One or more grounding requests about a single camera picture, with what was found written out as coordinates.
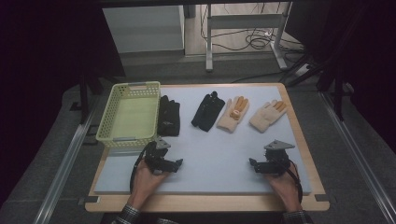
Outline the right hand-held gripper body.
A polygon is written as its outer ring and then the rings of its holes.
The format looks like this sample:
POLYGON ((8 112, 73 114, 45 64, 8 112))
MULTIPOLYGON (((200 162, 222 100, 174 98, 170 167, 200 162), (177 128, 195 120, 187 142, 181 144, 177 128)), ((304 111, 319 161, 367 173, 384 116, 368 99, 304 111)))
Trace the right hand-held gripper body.
POLYGON ((294 148, 294 145, 274 140, 264 147, 266 161, 258 162, 257 167, 261 167, 264 174, 283 175, 290 168, 286 150, 291 148, 294 148))

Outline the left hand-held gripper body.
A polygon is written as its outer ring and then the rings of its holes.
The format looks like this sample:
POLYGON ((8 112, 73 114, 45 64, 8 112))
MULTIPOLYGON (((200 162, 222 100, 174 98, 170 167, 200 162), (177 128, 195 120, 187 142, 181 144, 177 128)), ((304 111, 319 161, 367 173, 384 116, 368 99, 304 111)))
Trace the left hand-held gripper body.
POLYGON ((151 141, 145 146, 145 150, 145 163, 152 173, 155 171, 175 171, 175 163, 173 161, 167 161, 164 158, 168 151, 166 147, 157 148, 157 142, 151 141))

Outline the black glove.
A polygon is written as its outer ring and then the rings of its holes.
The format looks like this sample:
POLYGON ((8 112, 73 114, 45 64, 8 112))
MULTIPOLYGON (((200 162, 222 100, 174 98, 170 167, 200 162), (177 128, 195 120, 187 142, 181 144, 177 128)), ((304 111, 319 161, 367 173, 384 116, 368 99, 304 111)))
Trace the black glove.
POLYGON ((208 132, 219 116, 219 112, 225 106, 225 102, 218 97, 216 91, 207 94, 200 103, 191 124, 194 127, 208 132))
POLYGON ((167 95, 160 100, 157 134, 160 136, 179 136, 180 103, 170 100, 167 95))

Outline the pale yellow plastic basket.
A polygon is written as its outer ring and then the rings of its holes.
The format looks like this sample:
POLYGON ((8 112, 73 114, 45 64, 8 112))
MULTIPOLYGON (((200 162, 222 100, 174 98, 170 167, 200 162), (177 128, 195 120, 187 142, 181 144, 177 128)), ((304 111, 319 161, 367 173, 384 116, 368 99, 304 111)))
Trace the pale yellow plastic basket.
POLYGON ((144 147, 157 135, 160 99, 158 81, 115 84, 96 139, 106 147, 144 147))

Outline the person's right hand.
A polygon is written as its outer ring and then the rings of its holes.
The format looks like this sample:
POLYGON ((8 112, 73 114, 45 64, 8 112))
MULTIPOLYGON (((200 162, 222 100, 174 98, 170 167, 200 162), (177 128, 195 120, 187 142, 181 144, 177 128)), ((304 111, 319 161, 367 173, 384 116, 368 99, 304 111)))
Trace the person's right hand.
POLYGON ((298 187, 289 174, 265 175, 264 177, 269 182, 275 194, 282 201, 288 213, 303 210, 299 202, 298 187))

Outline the person's left hand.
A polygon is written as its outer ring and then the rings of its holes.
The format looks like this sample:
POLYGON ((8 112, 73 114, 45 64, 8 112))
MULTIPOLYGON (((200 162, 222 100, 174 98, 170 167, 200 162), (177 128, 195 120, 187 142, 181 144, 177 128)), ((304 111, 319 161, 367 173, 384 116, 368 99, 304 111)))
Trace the person's left hand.
POLYGON ((134 186, 132 193, 127 201, 134 209, 140 210, 145 201, 155 192, 161 185, 169 173, 162 172, 154 174, 150 171, 144 160, 139 162, 134 176, 134 186))

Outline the white foam mat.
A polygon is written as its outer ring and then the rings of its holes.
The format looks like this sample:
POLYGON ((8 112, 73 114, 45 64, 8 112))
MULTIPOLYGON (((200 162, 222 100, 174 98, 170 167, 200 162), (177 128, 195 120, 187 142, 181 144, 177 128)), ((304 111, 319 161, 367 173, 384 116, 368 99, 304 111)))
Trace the white foam mat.
MULTIPOLYGON (((249 119, 266 102, 282 99, 278 85, 202 85, 161 86, 161 96, 180 103, 179 136, 167 136, 170 161, 183 159, 177 173, 161 184, 163 194, 254 194, 268 193, 270 187, 255 173, 248 159, 264 159, 264 147, 274 140, 294 145, 287 153, 298 167, 303 168, 301 147, 298 145, 289 115, 283 115, 264 133, 249 124, 249 119), (217 127, 205 132, 191 124, 204 97, 216 91, 224 101, 235 96, 248 98, 250 106, 233 133, 217 127)), ((141 148, 109 147, 106 162, 95 184, 98 194, 126 194, 130 190, 133 165, 141 148)))

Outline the beige glove with orange fingers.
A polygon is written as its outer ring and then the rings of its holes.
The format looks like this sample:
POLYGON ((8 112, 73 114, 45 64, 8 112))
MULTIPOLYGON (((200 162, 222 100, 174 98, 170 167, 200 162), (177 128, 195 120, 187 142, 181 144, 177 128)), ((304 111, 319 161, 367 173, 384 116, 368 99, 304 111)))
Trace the beige glove with orange fingers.
POLYGON ((283 101, 266 102, 250 118, 249 124, 258 132, 264 133, 272 124, 287 112, 287 105, 283 101))

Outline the beige glove with round tag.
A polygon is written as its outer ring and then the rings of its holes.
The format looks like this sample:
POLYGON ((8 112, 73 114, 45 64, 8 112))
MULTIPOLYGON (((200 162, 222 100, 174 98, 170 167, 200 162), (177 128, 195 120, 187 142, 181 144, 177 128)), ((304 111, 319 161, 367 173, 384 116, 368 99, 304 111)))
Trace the beige glove with round tag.
POLYGON ((217 127, 228 133, 233 133, 247 113, 248 108, 249 100, 244 96, 235 96, 233 99, 229 99, 217 127))

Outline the white power strip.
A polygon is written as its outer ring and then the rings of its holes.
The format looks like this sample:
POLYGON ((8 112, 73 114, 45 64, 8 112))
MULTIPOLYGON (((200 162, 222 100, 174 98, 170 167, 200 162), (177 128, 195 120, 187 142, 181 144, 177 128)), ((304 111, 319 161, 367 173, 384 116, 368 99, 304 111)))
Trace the white power strip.
POLYGON ((305 63, 304 65, 302 65, 296 72, 295 75, 297 77, 300 77, 302 75, 304 75, 305 73, 307 73, 309 70, 311 69, 311 65, 308 63, 305 63))

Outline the black tripod stand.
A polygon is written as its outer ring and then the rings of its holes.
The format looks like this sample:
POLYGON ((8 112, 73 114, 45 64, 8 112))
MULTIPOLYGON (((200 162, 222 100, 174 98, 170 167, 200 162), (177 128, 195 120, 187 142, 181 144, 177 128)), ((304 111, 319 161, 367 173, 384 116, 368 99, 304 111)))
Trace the black tripod stand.
POLYGON ((280 79, 280 81, 286 87, 294 87, 315 75, 319 75, 319 79, 316 84, 317 90, 319 92, 328 91, 330 86, 333 85, 333 93, 332 93, 333 111, 335 112, 337 118, 343 121, 344 120, 342 113, 342 100, 344 96, 343 79, 342 79, 342 73, 339 71, 339 66, 337 65, 337 60, 333 56, 331 56, 325 62, 315 65, 313 68, 309 69, 307 72, 303 73, 297 78, 291 81, 287 81, 287 76, 291 74, 295 74, 297 70, 303 66, 303 64, 308 58, 309 58, 308 55, 305 55, 302 58, 300 58, 299 61, 290 68, 290 70, 285 74, 285 76, 283 76, 280 79))

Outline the grey cabinet panel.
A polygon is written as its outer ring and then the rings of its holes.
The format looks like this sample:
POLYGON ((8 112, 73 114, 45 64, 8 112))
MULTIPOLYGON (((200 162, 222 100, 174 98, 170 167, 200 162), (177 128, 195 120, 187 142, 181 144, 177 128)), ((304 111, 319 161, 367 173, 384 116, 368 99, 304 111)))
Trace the grey cabinet panel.
POLYGON ((183 6, 103 9, 118 53, 184 49, 183 6))

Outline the metal floor rail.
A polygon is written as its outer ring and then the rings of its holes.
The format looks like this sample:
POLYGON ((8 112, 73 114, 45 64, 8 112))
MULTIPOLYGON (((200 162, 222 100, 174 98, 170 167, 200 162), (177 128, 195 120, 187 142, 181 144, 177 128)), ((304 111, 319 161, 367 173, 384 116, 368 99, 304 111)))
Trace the metal floor rail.
POLYGON ((53 178, 51 185, 49 186, 46 197, 44 198, 43 203, 36 214, 33 224, 49 224, 57 202, 59 201, 64 190, 64 185, 78 156, 85 135, 92 123, 92 118, 94 117, 99 101, 99 96, 92 97, 92 101, 88 107, 89 113, 86 119, 78 125, 77 130, 64 154, 64 158, 59 166, 59 169, 53 178))
POLYGON ((325 107, 332 119, 332 122, 335 125, 335 128, 337 129, 337 132, 340 133, 343 141, 345 142, 353 161, 357 165, 361 176, 363 177, 367 187, 371 191, 387 223, 396 224, 396 206, 394 205, 392 199, 389 197, 382 183, 375 176, 375 173, 370 167, 368 161, 364 158, 360 147, 352 136, 347 125, 334 112, 334 105, 331 97, 323 92, 320 92, 318 96, 325 104, 325 107))

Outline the white metal stand frame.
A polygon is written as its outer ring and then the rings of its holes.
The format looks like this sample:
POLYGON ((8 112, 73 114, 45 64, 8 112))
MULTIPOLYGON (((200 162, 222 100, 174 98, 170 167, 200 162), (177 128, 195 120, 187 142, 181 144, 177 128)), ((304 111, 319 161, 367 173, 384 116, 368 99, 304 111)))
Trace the white metal stand frame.
POLYGON ((287 64, 280 50, 280 40, 283 35, 286 22, 290 12, 291 2, 288 2, 281 14, 252 14, 252 15, 218 15, 213 16, 211 5, 207 5, 207 38, 205 52, 205 70, 213 70, 213 51, 211 32, 222 29, 248 29, 248 28, 275 28, 277 29, 276 38, 270 42, 272 52, 276 57, 280 70, 286 70, 287 64))

